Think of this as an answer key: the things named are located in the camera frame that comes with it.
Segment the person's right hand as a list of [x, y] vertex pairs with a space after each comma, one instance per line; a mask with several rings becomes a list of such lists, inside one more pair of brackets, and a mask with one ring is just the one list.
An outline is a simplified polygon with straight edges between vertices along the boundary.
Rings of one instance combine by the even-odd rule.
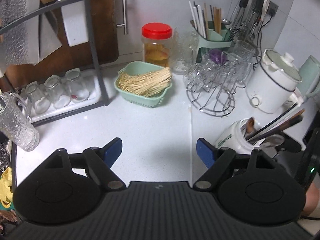
[[315, 211], [319, 203], [319, 188], [312, 182], [306, 192], [306, 202], [303, 214], [308, 216]]

